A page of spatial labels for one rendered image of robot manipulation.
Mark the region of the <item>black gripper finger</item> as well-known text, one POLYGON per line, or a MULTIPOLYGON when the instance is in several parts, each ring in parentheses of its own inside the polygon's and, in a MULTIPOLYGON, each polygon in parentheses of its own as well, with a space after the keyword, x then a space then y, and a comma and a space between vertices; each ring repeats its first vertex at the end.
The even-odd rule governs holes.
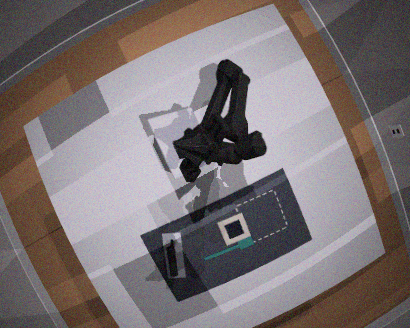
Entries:
POLYGON ((195 137, 176 141, 176 145, 185 149, 205 153, 211 146, 210 141, 204 134, 203 130, 200 130, 195 137))
POLYGON ((185 149, 182 147, 179 147, 177 145, 173 146, 177 151, 179 151, 181 154, 186 156, 190 162, 192 163, 193 167, 197 167, 198 164, 200 163, 201 159, 196 151, 185 149))

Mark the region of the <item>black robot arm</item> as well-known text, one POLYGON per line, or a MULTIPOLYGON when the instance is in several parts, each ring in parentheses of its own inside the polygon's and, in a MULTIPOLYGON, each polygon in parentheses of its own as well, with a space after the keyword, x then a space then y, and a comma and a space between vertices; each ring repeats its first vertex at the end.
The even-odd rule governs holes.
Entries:
POLYGON ((212 114, 221 116, 228 94, 231 90, 228 114, 224 117, 230 126, 230 131, 225 136, 226 139, 234 142, 230 143, 232 154, 226 164, 239 164, 242 160, 249 160, 266 154, 266 145, 262 133, 257 131, 248 134, 248 122, 245 117, 247 92, 250 84, 249 76, 243 73, 243 69, 231 60, 222 60, 216 70, 217 86, 208 104, 203 120, 193 129, 187 127, 184 136, 176 141, 195 137, 200 130, 207 135, 213 128, 207 121, 212 114))

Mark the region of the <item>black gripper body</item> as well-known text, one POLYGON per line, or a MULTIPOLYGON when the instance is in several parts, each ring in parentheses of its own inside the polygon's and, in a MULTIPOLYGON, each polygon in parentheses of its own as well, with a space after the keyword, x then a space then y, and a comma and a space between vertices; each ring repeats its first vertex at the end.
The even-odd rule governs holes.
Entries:
POLYGON ((218 114, 212 114, 207 123, 213 128, 207 135, 204 133, 211 143, 210 148, 206 154, 196 151, 201 159, 197 167, 193 167, 187 157, 184 158, 179 165, 179 169, 186 182, 195 182, 201 173, 199 166, 202 161, 205 161, 207 165, 210 165, 211 162, 217 162, 219 166, 222 166, 223 163, 228 162, 231 157, 231 145, 228 142, 223 141, 231 129, 230 126, 226 123, 224 118, 218 114), (218 140, 215 140, 216 137, 218 140))

